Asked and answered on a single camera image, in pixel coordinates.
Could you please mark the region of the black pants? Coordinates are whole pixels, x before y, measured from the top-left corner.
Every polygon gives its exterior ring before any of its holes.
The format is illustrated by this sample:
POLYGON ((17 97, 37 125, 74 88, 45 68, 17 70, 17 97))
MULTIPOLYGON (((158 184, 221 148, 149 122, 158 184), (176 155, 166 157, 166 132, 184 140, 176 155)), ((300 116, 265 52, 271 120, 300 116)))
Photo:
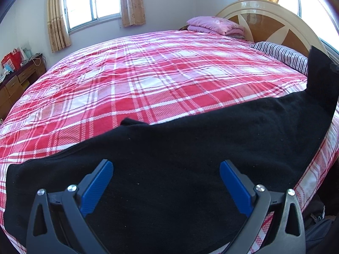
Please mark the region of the black pants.
POLYGON ((5 230, 26 244, 37 192, 55 194, 53 225, 70 234, 59 202, 106 159, 114 172, 88 217, 110 253, 209 253, 228 243, 245 218, 220 177, 230 160, 257 184, 284 192, 301 179, 336 111, 338 66, 312 48, 304 91, 263 98, 150 125, 132 119, 59 153, 11 164, 5 230))

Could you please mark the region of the black bag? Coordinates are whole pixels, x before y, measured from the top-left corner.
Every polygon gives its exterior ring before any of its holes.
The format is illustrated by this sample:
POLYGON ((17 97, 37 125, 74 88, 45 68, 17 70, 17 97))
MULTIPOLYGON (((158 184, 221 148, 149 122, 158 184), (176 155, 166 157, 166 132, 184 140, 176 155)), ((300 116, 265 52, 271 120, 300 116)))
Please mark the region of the black bag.
POLYGON ((338 253, 338 215, 326 214, 326 206, 317 194, 302 215, 306 253, 338 253))

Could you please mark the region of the brown wooden dresser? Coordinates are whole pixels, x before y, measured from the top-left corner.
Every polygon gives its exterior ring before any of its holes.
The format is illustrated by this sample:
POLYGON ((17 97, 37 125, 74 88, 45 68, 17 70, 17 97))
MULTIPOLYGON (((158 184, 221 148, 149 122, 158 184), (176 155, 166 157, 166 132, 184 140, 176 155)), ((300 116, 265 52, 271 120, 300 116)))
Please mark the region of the brown wooden dresser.
POLYGON ((19 70, 6 76, 1 82, 0 113, 5 120, 14 104, 23 93, 34 84, 45 72, 46 61, 42 53, 38 53, 19 70))

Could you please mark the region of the striped pillow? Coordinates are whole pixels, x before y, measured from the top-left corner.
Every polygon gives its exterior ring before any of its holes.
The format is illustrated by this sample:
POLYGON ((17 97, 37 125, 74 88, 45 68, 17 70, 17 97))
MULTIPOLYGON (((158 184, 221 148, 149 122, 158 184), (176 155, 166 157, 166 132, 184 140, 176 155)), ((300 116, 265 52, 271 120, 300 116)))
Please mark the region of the striped pillow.
POLYGON ((252 43, 250 47, 275 58, 305 76, 308 75, 308 58, 289 47, 267 41, 252 43))

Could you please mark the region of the red gift bag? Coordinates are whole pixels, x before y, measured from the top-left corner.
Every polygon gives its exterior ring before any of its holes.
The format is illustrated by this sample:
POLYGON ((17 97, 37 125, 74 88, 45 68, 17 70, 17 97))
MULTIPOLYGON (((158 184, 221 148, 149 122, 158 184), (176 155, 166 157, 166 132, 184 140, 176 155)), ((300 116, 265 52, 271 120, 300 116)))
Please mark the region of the red gift bag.
POLYGON ((8 53, 4 56, 4 58, 1 61, 1 66, 5 68, 5 66, 9 66, 11 70, 16 71, 19 70, 21 67, 21 52, 18 49, 13 49, 12 52, 8 53))

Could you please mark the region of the red plaid bed cover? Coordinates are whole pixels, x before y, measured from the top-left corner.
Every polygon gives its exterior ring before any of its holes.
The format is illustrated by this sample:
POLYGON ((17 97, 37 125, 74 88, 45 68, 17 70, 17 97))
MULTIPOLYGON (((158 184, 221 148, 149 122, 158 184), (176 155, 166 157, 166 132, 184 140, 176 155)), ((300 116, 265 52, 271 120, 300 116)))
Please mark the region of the red plaid bed cover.
POLYGON ((164 31, 123 37, 56 63, 1 125, 1 213, 8 168, 116 128, 149 124, 306 88, 306 76, 229 37, 164 31))

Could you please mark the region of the left beige curtain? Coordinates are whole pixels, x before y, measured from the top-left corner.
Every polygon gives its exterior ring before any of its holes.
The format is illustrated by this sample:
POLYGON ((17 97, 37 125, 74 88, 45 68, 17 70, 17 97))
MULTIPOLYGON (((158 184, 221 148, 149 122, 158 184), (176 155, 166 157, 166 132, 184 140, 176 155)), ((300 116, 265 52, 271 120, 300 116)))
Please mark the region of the left beige curtain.
POLYGON ((52 53, 71 46, 64 19, 63 0, 47 0, 47 28, 52 53))

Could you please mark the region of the beige curtain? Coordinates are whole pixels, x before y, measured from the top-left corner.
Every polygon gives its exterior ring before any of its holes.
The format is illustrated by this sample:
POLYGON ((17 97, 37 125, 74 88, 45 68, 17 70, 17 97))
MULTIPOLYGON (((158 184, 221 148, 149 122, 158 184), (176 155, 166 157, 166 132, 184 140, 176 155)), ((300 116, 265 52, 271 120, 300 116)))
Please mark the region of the beige curtain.
POLYGON ((146 24, 143 0, 120 0, 122 25, 141 26, 146 24))
POLYGON ((64 19, 63 0, 47 0, 47 28, 52 53, 71 46, 64 19))

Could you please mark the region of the cream wooden headboard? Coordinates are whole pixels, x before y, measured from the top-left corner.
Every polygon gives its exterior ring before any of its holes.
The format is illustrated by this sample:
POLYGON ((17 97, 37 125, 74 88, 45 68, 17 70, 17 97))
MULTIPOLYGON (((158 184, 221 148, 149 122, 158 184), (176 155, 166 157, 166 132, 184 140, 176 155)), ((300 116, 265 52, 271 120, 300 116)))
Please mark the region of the cream wooden headboard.
POLYGON ((240 0, 222 9, 217 17, 244 27, 244 39, 289 47, 308 56, 312 46, 327 53, 320 38, 300 17, 266 0, 240 0))

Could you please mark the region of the pink folded blanket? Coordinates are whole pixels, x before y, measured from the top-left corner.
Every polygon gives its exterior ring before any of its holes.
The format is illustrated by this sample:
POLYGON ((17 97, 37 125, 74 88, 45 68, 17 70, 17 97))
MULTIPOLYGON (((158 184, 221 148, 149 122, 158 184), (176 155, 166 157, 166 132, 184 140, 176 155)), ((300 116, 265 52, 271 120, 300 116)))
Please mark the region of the pink folded blanket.
POLYGON ((244 38, 244 27, 224 18, 199 16, 189 19, 187 25, 187 30, 193 32, 244 38))

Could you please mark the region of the far window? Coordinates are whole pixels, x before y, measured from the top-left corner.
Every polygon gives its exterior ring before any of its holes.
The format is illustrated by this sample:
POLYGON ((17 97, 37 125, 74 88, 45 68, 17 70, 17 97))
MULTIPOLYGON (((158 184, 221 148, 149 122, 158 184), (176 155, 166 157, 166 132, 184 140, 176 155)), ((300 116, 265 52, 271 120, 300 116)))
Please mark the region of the far window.
POLYGON ((121 18, 120 0, 62 0, 69 33, 121 18))

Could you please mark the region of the right beige curtain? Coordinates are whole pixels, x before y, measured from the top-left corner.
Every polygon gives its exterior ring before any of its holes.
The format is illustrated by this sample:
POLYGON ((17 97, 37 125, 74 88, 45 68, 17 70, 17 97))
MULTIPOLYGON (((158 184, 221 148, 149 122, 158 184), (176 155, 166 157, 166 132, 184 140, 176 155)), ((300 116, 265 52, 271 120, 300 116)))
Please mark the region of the right beige curtain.
POLYGON ((120 0, 122 25, 141 26, 146 24, 143 0, 120 0))

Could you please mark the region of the window behind headboard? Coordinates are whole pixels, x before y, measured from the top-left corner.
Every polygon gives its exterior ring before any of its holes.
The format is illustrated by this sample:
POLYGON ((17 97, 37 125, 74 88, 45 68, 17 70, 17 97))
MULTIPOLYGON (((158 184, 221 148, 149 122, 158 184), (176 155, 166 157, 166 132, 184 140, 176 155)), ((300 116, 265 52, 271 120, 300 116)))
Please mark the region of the window behind headboard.
POLYGON ((278 4, 299 16, 320 38, 328 53, 338 57, 338 25, 324 0, 279 0, 278 4))

